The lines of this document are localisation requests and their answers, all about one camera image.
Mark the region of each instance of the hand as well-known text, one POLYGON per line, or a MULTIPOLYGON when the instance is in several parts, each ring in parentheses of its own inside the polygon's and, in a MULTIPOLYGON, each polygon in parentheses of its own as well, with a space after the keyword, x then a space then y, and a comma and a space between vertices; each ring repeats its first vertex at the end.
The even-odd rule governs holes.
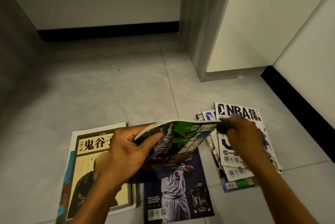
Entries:
POLYGON ((186 172, 190 173, 194 169, 194 167, 191 165, 188 165, 188 166, 185 166, 184 169, 186 170, 186 172))
POLYGON ((149 125, 120 128, 114 132, 109 150, 97 158, 99 176, 121 186, 140 169, 150 149, 163 136, 162 132, 155 133, 137 146, 134 138, 149 125))
POLYGON ((262 133, 256 124, 239 115, 231 116, 229 120, 234 128, 226 133, 229 143, 250 169, 269 163, 263 147, 262 133))

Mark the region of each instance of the floor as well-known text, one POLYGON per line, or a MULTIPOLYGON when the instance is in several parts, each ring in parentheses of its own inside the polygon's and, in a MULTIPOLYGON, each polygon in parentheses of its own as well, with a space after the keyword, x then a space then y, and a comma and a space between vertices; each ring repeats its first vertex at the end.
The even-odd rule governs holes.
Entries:
MULTIPOLYGON (((177 34, 49 45, 0 114, 0 223, 55 222, 72 131, 195 119, 214 101, 260 110, 282 177, 320 223, 333 223, 335 164, 261 77, 200 83, 177 34)), ((224 193, 209 148, 199 149, 215 216, 186 222, 273 223, 261 189, 224 193)), ((143 204, 106 223, 143 224, 143 204)))

